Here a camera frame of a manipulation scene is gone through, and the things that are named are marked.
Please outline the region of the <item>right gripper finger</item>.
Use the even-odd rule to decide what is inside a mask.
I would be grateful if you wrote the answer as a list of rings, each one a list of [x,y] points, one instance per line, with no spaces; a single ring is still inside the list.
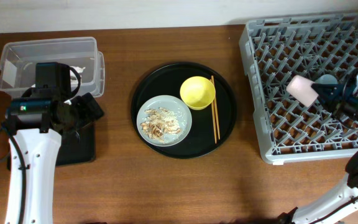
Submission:
[[[341,91],[341,86],[338,84],[314,83],[311,87],[317,93],[339,93]]]
[[[337,96],[332,94],[319,94],[318,101],[324,109],[336,109]]]

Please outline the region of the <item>blue cup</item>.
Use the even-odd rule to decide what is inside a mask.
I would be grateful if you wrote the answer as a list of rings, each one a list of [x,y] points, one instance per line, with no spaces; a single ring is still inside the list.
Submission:
[[[337,78],[334,75],[325,74],[320,76],[317,80],[314,81],[317,84],[323,85],[336,85],[338,84]]]

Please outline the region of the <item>white tissue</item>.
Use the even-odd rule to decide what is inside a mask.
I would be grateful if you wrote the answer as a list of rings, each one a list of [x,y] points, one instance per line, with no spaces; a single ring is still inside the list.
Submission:
[[[81,76],[81,74],[84,72],[84,70],[86,69],[86,67],[76,67],[76,66],[72,66],[72,68]],[[70,79],[72,81],[78,81],[77,77],[75,76],[75,73],[70,70]]]

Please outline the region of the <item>pink cup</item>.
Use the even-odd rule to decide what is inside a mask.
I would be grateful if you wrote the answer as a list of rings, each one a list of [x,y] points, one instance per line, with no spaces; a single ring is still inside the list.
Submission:
[[[313,90],[312,84],[314,84],[313,81],[296,75],[287,85],[287,92],[304,106],[309,107],[318,98],[318,94]]]

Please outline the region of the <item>yellow bowl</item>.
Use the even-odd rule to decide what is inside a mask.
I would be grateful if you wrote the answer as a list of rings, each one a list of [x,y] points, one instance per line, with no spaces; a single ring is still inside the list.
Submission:
[[[216,89],[211,80],[195,76],[186,79],[180,87],[181,100],[193,110],[203,110],[216,97]]]

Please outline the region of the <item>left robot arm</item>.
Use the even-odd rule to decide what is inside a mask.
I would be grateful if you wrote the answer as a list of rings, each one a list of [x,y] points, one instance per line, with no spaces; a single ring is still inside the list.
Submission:
[[[92,96],[78,95],[71,66],[38,63],[35,85],[13,99],[2,130],[9,136],[11,174],[5,223],[52,223],[55,164],[63,138],[103,116]]]

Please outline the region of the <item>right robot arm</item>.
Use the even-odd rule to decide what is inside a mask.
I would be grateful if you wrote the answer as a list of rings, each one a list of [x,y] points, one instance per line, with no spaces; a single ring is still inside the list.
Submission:
[[[358,122],[358,70],[347,77],[345,83],[321,84],[295,76],[287,92],[305,106],[318,100],[332,118],[340,121],[343,116]],[[344,178],[333,189],[316,201],[289,213],[282,213],[276,223],[337,223],[358,211],[358,151],[346,164]]]

